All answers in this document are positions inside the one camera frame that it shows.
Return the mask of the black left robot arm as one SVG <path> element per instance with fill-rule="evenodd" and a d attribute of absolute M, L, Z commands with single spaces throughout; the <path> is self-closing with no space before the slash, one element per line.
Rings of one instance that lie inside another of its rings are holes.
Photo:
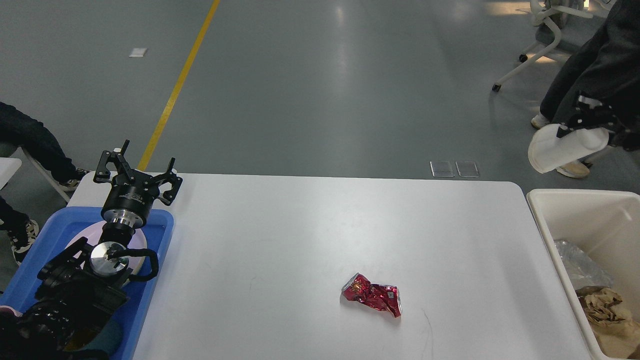
<path fill-rule="evenodd" d="M 1 315 L 3 360 L 109 359 L 106 350 L 71 350 L 69 344 L 94 340 L 131 300 L 125 286 L 150 283 L 160 273 L 160 251 L 131 242 L 155 201 L 169 207 L 176 200 L 183 178 L 175 158 L 155 175 L 134 169 L 125 158 L 129 143 L 104 150 L 94 171 L 95 183 L 110 186 L 95 244 L 86 236 L 72 241 L 38 271 L 35 303 Z"/>

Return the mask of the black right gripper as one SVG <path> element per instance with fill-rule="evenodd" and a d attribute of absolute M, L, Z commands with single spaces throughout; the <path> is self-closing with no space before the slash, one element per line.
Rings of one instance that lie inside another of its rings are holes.
<path fill-rule="evenodd" d="M 626 152 L 640 150 L 638 117 L 618 118 L 612 105 L 589 96 L 578 96 L 573 104 L 577 113 L 560 124 L 556 132 L 558 139 L 578 130 L 604 129 L 609 133 L 608 146 Z"/>

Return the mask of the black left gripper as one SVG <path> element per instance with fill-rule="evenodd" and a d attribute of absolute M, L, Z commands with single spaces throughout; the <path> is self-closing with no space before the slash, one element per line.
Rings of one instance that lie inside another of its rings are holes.
<path fill-rule="evenodd" d="M 101 212 L 103 220 L 139 229 L 146 225 L 154 201 L 169 207 L 176 200 L 183 178 L 174 169 L 176 158 L 172 157 L 165 172 L 140 182 L 140 174 L 125 158 L 129 145 L 126 139 L 121 147 L 102 152 L 93 182 L 111 186 Z"/>

